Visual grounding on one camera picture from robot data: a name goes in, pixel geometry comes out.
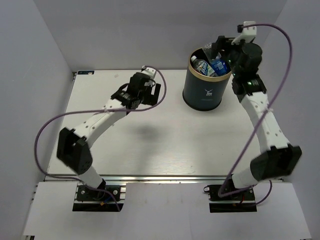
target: gold rim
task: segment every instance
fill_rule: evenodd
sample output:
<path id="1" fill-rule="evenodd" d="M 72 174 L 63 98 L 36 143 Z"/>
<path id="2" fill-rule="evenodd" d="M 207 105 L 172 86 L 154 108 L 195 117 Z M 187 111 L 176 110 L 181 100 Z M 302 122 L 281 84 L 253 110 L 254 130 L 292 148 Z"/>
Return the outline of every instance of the gold rim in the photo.
<path id="1" fill-rule="evenodd" d="M 189 71 L 196 76 L 198 79 L 201 79 L 203 81 L 207 81 L 207 82 L 221 82 L 223 80 L 229 79 L 230 75 L 231 75 L 231 71 L 228 72 L 226 75 L 223 76 L 204 76 L 200 73 L 198 73 L 192 66 L 190 63 L 190 59 L 191 56 L 195 53 L 195 51 L 192 52 L 192 54 L 189 56 L 189 62 L 188 62 L 188 69 Z"/>

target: white table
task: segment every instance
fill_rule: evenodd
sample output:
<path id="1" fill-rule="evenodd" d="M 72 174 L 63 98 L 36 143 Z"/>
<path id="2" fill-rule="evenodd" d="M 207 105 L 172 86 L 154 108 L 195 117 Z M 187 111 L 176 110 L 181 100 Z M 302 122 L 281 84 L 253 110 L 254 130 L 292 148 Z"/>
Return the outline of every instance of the white table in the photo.
<path id="1" fill-rule="evenodd" d="M 101 108 L 135 72 L 97 70 L 92 75 L 77 75 L 67 112 Z M 231 82 L 218 108 L 200 112 L 188 107 L 182 98 L 186 71 L 162 72 L 167 81 L 163 103 L 150 111 L 130 113 L 108 129 L 91 148 L 93 166 L 101 175 L 225 176 L 253 130 Z M 158 74 L 155 80 L 161 83 Z M 71 129 L 89 117 L 67 116 L 61 128 Z M 48 172 L 72 174 L 56 158 L 56 151 L 57 146 Z M 245 169 L 259 154 L 255 138 L 236 170 Z"/>

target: trash can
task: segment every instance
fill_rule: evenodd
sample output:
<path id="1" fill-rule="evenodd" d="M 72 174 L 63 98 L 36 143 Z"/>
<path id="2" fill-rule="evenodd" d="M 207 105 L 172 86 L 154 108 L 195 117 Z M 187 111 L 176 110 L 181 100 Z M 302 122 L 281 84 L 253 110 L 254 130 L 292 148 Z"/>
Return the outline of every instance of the trash can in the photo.
<path id="1" fill-rule="evenodd" d="M 195 110 L 213 110 L 218 107 L 222 101 L 222 96 L 231 76 L 231 71 L 223 76 L 217 77 L 202 75 L 193 68 L 191 62 L 192 56 L 208 62 L 208 58 L 202 48 L 197 49 L 190 55 L 182 92 L 183 100 L 189 107 Z"/>

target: plastic bottle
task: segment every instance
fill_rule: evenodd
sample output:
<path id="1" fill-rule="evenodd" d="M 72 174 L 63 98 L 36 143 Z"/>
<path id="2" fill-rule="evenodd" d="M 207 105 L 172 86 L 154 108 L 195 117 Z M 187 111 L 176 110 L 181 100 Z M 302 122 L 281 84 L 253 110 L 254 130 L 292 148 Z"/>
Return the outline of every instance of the plastic bottle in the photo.
<path id="1" fill-rule="evenodd" d="M 208 77 L 216 77 L 217 74 L 215 70 L 203 59 L 197 59 L 196 56 L 191 57 L 191 62 L 193 64 L 194 69 L 202 75 Z"/>
<path id="2" fill-rule="evenodd" d="M 218 57 L 210 62 L 210 66 L 218 76 L 223 76 L 229 72 L 226 62 Z"/>

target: logo on trash can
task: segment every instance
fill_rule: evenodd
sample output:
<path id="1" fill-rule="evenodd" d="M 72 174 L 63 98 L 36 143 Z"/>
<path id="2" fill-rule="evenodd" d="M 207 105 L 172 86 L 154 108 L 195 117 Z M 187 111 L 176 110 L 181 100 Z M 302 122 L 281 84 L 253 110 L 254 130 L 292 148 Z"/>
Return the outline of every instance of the logo on trash can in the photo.
<path id="1" fill-rule="evenodd" d="M 206 96 L 207 96 L 207 97 L 212 96 L 212 92 L 211 92 L 212 89 L 209 90 L 209 91 L 208 91 L 207 89 L 204 89 L 204 90 L 206 91 Z"/>

